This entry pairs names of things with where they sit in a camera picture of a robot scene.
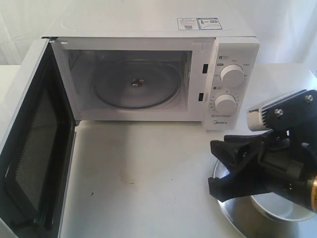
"door mesh screen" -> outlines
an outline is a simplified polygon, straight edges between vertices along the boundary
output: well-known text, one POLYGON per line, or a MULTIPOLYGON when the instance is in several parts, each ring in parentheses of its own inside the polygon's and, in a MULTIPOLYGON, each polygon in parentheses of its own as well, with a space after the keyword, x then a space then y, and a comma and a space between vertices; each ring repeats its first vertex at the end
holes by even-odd
POLYGON ((38 211, 57 130, 57 118, 45 89, 19 158, 15 179, 38 211))

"white knob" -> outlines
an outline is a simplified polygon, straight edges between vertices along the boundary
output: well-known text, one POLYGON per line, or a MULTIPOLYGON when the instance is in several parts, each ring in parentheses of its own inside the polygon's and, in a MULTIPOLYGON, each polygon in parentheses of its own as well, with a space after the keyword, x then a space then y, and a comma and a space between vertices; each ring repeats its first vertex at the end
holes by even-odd
POLYGON ((236 110, 237 104, 234 97, 229 94, 223 94, 216 98, 214 106, 217 112, 221 114, 230 114, 236 110))
POLYGON ((231 64, 223 68, 220 79, 226 87, 234 88, 243 83, 244 73, 240 66, 231 64))

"control panel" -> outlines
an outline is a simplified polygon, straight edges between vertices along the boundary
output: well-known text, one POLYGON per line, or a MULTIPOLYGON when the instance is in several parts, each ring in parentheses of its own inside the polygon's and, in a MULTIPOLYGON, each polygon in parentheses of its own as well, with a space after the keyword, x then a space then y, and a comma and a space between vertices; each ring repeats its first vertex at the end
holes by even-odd
POLYGON ((213 44, 203 126, 206 130, 233 129, 259 50, 255 37, 220 37, 213 44))

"white backdrop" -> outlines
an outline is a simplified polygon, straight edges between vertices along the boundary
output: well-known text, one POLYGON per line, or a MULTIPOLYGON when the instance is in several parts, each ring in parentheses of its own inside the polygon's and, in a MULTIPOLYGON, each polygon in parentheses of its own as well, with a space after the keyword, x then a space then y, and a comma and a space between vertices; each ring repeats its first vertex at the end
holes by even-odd
MULTIPOLYGON (((0 64, 20 64, 72 0, 0 0, 0 64)), ((317 0, 227 0, 261 44, 258 62, 304 62, 317 70, 317 0)))

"barcode sticker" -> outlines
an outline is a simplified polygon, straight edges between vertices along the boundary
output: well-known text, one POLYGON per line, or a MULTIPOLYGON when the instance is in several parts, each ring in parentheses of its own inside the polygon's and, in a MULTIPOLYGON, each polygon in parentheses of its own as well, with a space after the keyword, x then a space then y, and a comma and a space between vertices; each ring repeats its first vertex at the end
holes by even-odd
POLYGON ((222 30, 218 18, 197 18, 200 30, 222 30))
POLYGON ((197 18, 178 18, 178 30, 199 30, 197 18))

